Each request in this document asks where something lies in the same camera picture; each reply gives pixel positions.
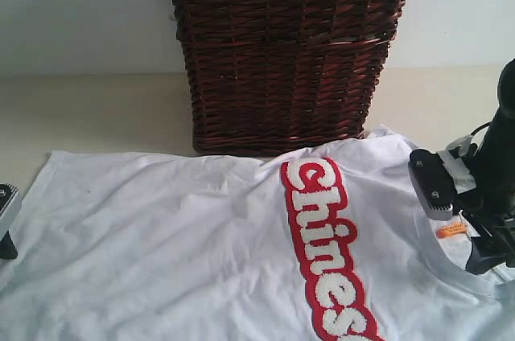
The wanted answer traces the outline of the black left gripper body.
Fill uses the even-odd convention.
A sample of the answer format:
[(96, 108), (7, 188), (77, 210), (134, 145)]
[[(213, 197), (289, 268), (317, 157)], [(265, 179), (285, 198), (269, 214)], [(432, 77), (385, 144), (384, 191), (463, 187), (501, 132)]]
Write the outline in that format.
[(2, 260), (14, 260), (18, 256), (18, 251), (7, 232), (0, 241), (0, 258)]

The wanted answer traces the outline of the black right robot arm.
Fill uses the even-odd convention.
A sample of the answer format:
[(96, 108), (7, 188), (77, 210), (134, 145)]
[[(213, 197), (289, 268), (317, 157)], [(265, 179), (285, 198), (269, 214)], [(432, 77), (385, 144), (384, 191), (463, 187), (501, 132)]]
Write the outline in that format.
[(498, 109), (474, 154), (461, 158), (463, 214), (478, 233), (465, 269), (481, 275), (514, 267), (514, 62), (497, 85)]

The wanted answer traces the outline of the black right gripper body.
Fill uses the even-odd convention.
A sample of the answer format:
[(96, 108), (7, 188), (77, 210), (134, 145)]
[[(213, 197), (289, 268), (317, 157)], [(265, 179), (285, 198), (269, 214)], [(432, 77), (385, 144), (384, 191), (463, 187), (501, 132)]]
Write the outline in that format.
[(514, 133), (488, 131), (463, 137), (456, 159), (456, 191), (477, 232), (496, 244), (514, 243)]

